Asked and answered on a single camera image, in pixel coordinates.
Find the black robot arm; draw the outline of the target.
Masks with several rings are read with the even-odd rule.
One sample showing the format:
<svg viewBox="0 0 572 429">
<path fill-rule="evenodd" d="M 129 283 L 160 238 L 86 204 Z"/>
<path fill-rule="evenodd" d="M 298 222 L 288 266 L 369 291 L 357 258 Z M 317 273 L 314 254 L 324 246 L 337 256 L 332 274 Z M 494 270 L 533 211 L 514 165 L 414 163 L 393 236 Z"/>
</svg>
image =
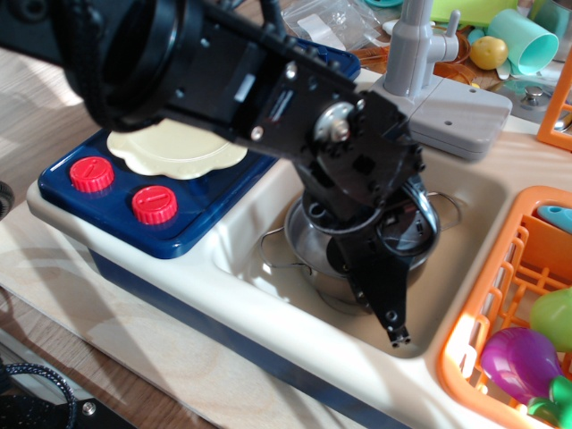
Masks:
<svg viewBox="0 0 572 429">
<path fill-rule="evenodd" d="M 262 25 L 236 6 L 4 1 L 1 45 L 62 68 L 106 130 L 170 119 L 290 160 L 306 216 L 332 238 L 350 285 L 391 344 L 408 343 L 408 272 L 439 226 L 406 116 L 286 35 L 276 2 L 261 4 Z"/>
</svg>

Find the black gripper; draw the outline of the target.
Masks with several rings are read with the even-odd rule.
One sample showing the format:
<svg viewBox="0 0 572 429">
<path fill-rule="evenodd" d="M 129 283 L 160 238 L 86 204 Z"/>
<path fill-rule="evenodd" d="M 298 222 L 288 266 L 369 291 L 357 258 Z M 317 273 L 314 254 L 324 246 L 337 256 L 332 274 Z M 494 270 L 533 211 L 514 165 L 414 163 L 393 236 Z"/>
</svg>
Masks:
<svg viewBox="0 0 572 429">
<path fill-rule="evenodd" d="M 440 237 L 440 220 L 420 178 L 410 178 L 375 208 L 361 207 L 343 220 L 303 192 L 304 216 L 330 238 L 342 273 L 387 332 L 393 348 L 410 343 L 409 273 L 423 264 Z"/>
</svg>

